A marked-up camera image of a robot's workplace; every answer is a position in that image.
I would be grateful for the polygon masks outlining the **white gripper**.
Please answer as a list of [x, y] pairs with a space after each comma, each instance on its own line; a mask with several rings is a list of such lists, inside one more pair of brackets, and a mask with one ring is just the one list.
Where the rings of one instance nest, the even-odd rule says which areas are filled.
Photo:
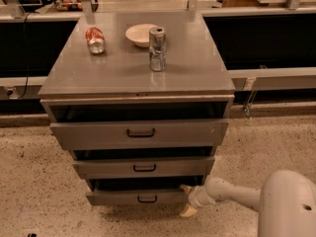
[[207, 193], [205, 186], [180, 185], [180, 188], [189, 195], [189, 203], [185, 205], [180, 213], [182, 217], [188, 218], [195, 215], [199, 208], [206, 207], [214, 203], [214, 199]]

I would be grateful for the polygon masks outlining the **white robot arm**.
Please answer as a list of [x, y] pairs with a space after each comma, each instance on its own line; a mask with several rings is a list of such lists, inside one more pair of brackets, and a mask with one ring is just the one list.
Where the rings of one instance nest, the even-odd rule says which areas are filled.
[[258, 237], [316, 237], [316, 185], [288, 170], [271, 173], [260, 189], [207, 176], [202, 186], [181, 185], [190, 217], [210, 204], [235, 201], [258, 213]]

